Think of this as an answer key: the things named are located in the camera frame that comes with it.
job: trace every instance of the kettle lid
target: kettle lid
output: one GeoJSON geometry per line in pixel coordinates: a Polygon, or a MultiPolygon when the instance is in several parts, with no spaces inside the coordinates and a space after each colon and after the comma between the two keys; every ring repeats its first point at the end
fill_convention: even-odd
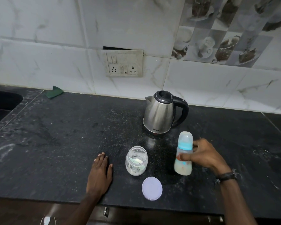
{"type": "Polygon", "coordinates": [[[168,91],[158,91],[154,94],[154,98],[160,103],[172,103],[173,102],[173,95],[168,91]]]}

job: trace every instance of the stainless steel kettle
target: stainless steel kettle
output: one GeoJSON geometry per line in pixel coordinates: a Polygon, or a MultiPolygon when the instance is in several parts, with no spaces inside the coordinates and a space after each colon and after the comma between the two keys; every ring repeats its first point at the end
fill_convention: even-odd
{"type": "Polygon", "coordinates": [[[156,135],[166,133],[171,127],[180,125],[188,115],[187,102],[168,91],[158,91],[153,96],[146,97],[146,102],[143,125],[156,135]],[[174,121],[177,106],[182,108],[182,114],[174,121]]]}

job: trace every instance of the left hand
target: left hand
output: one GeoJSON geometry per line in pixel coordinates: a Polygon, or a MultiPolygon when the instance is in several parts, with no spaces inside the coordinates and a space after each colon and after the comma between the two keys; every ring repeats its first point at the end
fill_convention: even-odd
{"type": "Polygon", "coordinates": [[[88,176],[86,193],[95,196],[98,200],[104,193],[106,193],[112,181],[113,165],[109,165],[106,175],[107,160],[108,157],[105,157],[104,152],[99,154],[94,160],[92,169],[90,170],[90,174],[88,176]]]}

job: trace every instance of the switch board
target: switch board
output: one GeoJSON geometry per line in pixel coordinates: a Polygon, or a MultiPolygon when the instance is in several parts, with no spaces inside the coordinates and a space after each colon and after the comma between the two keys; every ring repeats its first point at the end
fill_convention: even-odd
{"type": "Polygon", "coordinates": [[[108,77],[142,77],[142,50],[102,50],[108,77]]]}

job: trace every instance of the black kettle handle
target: black kettle handle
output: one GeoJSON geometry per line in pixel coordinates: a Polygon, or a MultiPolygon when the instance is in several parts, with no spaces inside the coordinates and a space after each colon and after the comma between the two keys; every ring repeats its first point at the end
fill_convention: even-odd
{"type": "Polygon", "coordinates": [[[178,106],[178,107],[182,108],[181,116],[177,120],[173,121],[173,124],[172,124],[172,127],[176,127],[176,126],[180,125],[186,119],[186,117],[188,115],[189,107],[185,100],[183,100],[179,97],[176,97],[176,96],[173,96],[173,102],[174,102],[174,106],[178,106]]]}

